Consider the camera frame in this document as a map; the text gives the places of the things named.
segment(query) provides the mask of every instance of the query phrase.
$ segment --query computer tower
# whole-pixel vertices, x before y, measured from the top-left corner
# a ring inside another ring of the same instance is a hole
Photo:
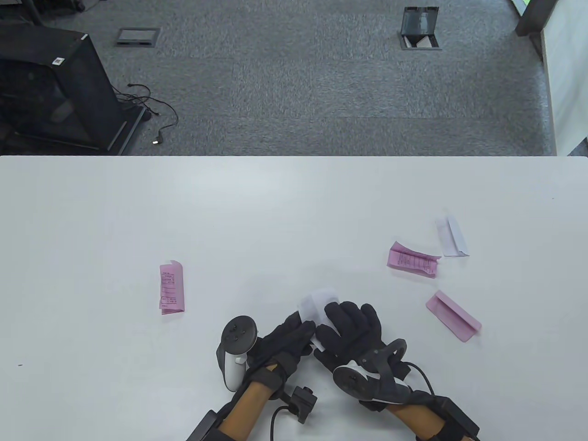
[[[18,136],[88,154],[127,124],[89,35],[40,26],[0,27],[0,112]]]

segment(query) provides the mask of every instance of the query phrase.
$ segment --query white paper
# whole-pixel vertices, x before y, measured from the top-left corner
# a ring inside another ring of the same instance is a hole
[[[416,44],[416,47],[418,47],[418,48],[432,48],[433,45],[431,44],[431,39],[428,36],[426,36]]]
[[[435,220],[435,224],[437,224],[437,232],[439,233],[444,256],[469,256],[462,231],[457,220],[452,215]]]
[[[311,322],[314,322],[316,326],[327,325],[337,332],[337,329],[333,323],[331,323],[327,314],[325,314],[325,306],[332,302],[339,303],[339,297],[334,289],[324,288],[314,291],[303,298],[298,304],[300,320],[302,323],[310,320]],[[313,336],[310,341],[319,349],[319,351],[322,352],[325,350],[323,345],[321,345],[316,339],[316,336]]]

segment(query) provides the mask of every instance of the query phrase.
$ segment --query folded pink paper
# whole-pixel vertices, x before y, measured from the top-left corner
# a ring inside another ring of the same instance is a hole
[[[441,291],[427,302],[427,308],[462,342],[467,342],[482,328],[480,322]]]
[[[167,265],[160,265],[161,292],[159,308],[161,314],[171,314],[184,311],[183,300],[183,268],[179,262],[171,261]]]
[[[388,266],[435,277],[437,275],[437,260],[440,258],[441,256],[417,253],[398,242],[394,242],[388,255]]]

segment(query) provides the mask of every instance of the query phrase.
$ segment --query person's left hand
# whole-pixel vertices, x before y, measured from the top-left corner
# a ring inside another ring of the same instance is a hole
[[[282,389],[303,355],[310,355],[310,339],[315,333],[314,322],[300,320],[295,312],[264,338],[258,338],[247,353],[248,382],[256,381],[276,392]]]

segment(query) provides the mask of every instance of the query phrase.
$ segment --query hand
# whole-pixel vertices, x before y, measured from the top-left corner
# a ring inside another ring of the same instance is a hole
[[[361,364],[361,358],[365,353],[385,347],[382,342],[382,325],[372,305],[366,303],[359,309],[352,302],[341,304],[333,302],[325,306],[325,313],[339,334],[329,326],[319,325],[316,328],[316,338],[325,350],[321,352],[315,349],[314,354],[315,358],[331,372],[338,366],[348,364],[351,360]],[[402,362],[394,363],[392,372],[395,377],[404,379],[410,372],[410,368]],[[378,412],[386,408],[383,403],[363,401],[360,403],[369,410]]]
[[[315,333],[314,322],[300,321],[295,312],[264,338],[258,338],[247,354],[248,382],[259,382],[273,392],[281,393],[283,385],[292,375],[303,355],[310,355],[310,338]]]

